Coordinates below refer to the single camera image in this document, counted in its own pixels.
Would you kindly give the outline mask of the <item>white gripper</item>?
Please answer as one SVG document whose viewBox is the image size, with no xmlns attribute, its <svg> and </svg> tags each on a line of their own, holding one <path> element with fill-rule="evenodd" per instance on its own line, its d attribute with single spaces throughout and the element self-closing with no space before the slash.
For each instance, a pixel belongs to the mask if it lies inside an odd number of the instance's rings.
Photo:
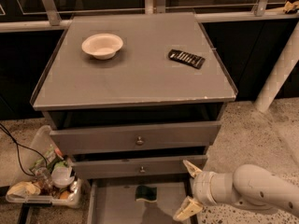
<svg viewBox="0 0 299 224">
<path fill-rule="evenodd" d="M 196 200 L 187 196 L 173 216 L 175 221 L 184 221 L 187 218 L 196 215 L 203 210 L 203 205 L 213 206 L 217 204 L 211 191 L 211 180 L 215 173 L 202 172 L 200 168 L 187 160 L 184 160 L 183 164 L 193 178 L 192 194 Z"/>
</svg>

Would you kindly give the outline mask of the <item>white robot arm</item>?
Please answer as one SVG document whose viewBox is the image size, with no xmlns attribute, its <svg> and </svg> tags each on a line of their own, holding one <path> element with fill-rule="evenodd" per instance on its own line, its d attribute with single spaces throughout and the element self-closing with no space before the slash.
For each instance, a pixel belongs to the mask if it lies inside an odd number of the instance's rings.
<svg viewBox="0 0 299 224">
<path fill-rule="evenodd" d="M 281 210 L 299 218 L 299 186 L 277 174 L 298 167 L 274 136 L 269 120 L 250 103 L 227 105 L 223 117 L 221 140 L 208 152 L 212 163 L 201 169 L 193 161 L 183 162 L 192 194 L 174 220 L 183 221 L 207 206 L 222 204 L 264 215 Z"/>
</svg>

